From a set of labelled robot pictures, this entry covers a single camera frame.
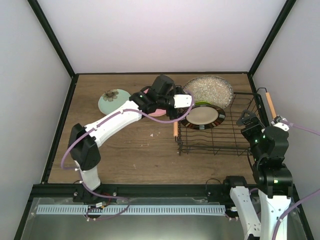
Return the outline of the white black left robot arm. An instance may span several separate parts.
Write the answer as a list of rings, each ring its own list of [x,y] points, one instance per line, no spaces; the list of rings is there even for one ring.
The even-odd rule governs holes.
[[[103,118],[85,126],[75,124],[63,159],[70,155],[75,162],[80,182],[86,188],[85,197],[97,202],[102,196],[98,176],[98,164],[101,161],[99,148],[110,137],[144,117],[154,120],[151,115],[156,110],[165,110],[169,117],[168,124],[178,122],[183,119],[179,116],[179,109],[190,111],[193,104],[194,99],[188,92],[175,85],[170,77],[159,75],[152,85],[133,93],[124,104]]]

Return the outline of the light teal plate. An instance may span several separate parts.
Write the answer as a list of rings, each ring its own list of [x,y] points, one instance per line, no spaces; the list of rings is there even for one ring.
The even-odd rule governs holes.
[[[129,100],[131,94],[123,89],[107,90],[98,100],[98,109],[108,115]]]

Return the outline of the glossy black plate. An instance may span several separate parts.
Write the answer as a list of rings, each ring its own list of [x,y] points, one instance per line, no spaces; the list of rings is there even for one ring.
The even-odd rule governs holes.
[[[180,121],[180,123],[183,126],[185,126],[186,128],[190,128],[190,129],[193,129],[193,130],[207,130],[207,129],[213,129],[213,128],[217,127],[218,125],[220,125],[225,120],[226,113],[222,108],[220,108],[218,106],[215,106],[215,105],[198,105],[198,106],[194,106],[193,108],[204,107],[204,106],[215,108],[218,111],[219,116],[214,122],[209,123],[209,124],[204,124],[204,125],[196,125],[196,124],[192,124],[192,123],[188,122],[186,120],[186,117],[185,117]]]

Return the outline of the pink plate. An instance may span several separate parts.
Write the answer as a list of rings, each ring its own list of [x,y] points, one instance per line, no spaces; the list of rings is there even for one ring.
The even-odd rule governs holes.
[[[151,86],[146,86],[142,90],[142,107],[141,110],[151,117],[160,117],[166,114],[166,110],[162,109],[158,103],[164,95],[156,92]]]

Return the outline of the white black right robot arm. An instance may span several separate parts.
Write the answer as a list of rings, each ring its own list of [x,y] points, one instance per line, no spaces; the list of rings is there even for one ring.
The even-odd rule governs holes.
[[[287,218],[293,195],[293,177],[283,163],[289,147],[288,126],[275,118],[275,124],[264,126],[255,113],[243,110],[236,124],[249,143],[254,158],[251,166],[258,189],[260,214],[251,201],[251,193],[242,176],[228,176],[222,188],[223,198],[233,202],[246,240],[287,239]]]

